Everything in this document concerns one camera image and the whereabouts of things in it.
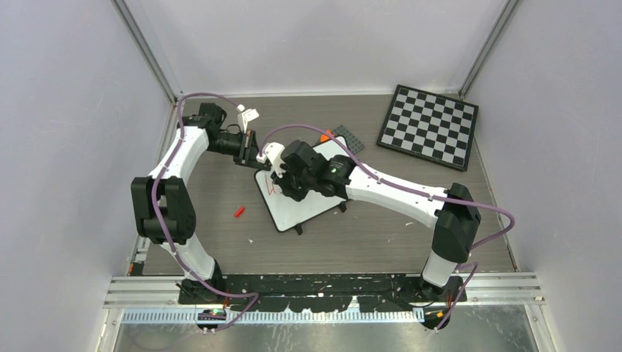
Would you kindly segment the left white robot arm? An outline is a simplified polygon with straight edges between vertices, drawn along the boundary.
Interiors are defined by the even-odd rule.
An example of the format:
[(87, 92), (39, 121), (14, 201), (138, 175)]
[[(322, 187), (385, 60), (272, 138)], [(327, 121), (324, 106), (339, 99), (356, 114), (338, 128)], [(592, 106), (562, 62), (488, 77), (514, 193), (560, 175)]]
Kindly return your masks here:
[(175, 139), (158, 166), (131, 182), (131, 198), (138, 234), (166, 250), (183, 269), (183, 288), (196, 288), (205, 302), (224, 297), (225, 284), (218, 262), (203, 248), (196, 234), (197, 213), (186, 180), (205, 152), (228, 155), (239, 166), (267, 170), (257, 161), (255, 109), (236, 107), (238, 131), (223, 128), (227, 112), (215, 103), (201, 103), (198, 114), (178, 117)]

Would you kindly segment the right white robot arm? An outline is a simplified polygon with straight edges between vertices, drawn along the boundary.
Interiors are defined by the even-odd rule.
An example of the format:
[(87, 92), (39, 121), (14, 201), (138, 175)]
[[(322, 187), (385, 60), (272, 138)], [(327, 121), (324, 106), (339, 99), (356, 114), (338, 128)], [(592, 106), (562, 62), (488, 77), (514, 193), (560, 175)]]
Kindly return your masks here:
[(433, 230), (431, 253), (419, 284), (421, 296), (439, 300), (452, 272), (465, 263), (481, 223), (469, 189), (421, 186), (357, 164), (346, 155), (326, 158), (296, 140), (280, 152), (273, 181), (282, 193), (302, 202), (310, 192), (327, 198), (368, 202), (402, 213)]

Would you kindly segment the white whiteboard with black frame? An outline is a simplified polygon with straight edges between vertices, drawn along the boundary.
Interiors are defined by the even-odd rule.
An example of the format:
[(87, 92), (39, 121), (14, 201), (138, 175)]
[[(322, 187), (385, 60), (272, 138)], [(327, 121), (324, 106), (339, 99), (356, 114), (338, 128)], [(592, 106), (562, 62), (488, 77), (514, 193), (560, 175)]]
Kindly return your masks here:
[[(337, 140), (345, 145), (341, 136)], [(312, 146), (315, 152), (320, 153), (326, 159), (335, 155), (346, 155), (345, 151), (334, 141), (326, 140)], [(318, 192), (309, 191), (307, 196), (300, 202), (282, 194), (280, 186), (274, 185), (273, 180), (266, 171), (254, 173), (255, 184), (263, 199), (268, 213), (278, 232), (294, 229), (299, 235), (303, 233), (302, 224), (329, 210), (339, 209), (342, 213), (347, 211), (346, 200), (339, 197), (324, 197)]]

